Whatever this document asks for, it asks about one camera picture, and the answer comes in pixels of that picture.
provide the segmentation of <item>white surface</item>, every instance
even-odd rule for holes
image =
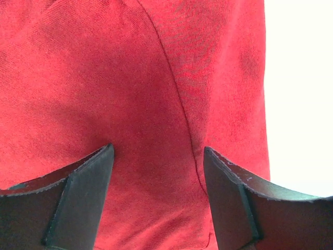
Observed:
[[[333,195],[333,1],[266,0],[272,182]]]

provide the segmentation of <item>stitched seam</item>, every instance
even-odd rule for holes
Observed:
[[[152,26],[154,27],[154,30],[155,30],[155,33],[158,37],[158,40],[160,42],[160,45],[161,45],[161,48],[163,50],[163,53],[164,53],[164,56],[166,58],[166,61],[168,62],[168,65],[169,65],[169,70],[171,72],[171,75],[172,75],[172,78],[173,78],[173,82],[176,86],[176,90],[177,90],[177,94],[178,94],[178,99],[179,101],[181,102],[181,107],[182,107],[182,110],[183,110],[183,114],[184,114],[184,117],[185,117],[185,120],[186,120],[186,125],[187,125],[187,130],[188,130],[188,133],[189,133],[189,138],[190,138],[190,141],[191,141],[191,152],[192,152],[192,156],[193,156],[193,159],[194,159],[194,162],[195,162],[195,166],[196,166],[196,174],[197,174],[197,178],[198,178],[198,182],[201,186],[201,189],[203,190],[204,194],[206,195],[206,198],[208,199],[208,194],[207,192],[205,191],[204,187],[203,187],[203,184],[201,183],[201,180],[200,180],[200,176],[199,176],[199,169],[198,169],[198,162],[197,162],[197,159],[195,157],[195,154],[194,154],[194,146],[193,146],[193,138],[192,138],[192,134],[191,134],[191,130],[190,130],[190,126],[189,126],[189,121],[187,119],[187,116],[186,116],[186,112],[185,112],[185,108],[184,108],[184,105],[183,105],[183,102],[182,102],[182,99],[181,99],[181,95],[180,95],[180,92],[179,92],[179,88],[178,88],[178,85],[176,83],[176,78],[175,78],[175,75],[172,71],[172,68],[171,68],[171,64],[170,64],[170,61],[169,61],[169,58],[168,58],[168,55],[165,51],[165,48],[163,46],[163,43],[162,43],[162,40],[161,40],[161,37],[159,36],[158,34],[158,31],[154,25],[154,22],[152,21],[152,18],[150,17],[149,13],[147,12],[147,10],[143,7],[143,5],[141,4],[141,2],[139,0],[137,0],[137,2],[141,5],[141,8],[143,9],[143,11],[146,13],[147,17],[149,18]]]

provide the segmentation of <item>red cloth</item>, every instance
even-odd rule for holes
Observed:
[[[0,1],[0,188],[112,143],[96,249],[217,249],[203,147],[268,179],[263,0]]]

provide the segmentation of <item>red shirt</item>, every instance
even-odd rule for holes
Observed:
[[[268,179],[263,0],[0,1],[0,188],[112,143],[103,250],[215,250],[203,147]]]

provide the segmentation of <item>garment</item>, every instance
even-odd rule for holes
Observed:
[[[112,143],[96,249],[216,250],[203,148],[269,178],[263,0],[0,1],[0,188]]]

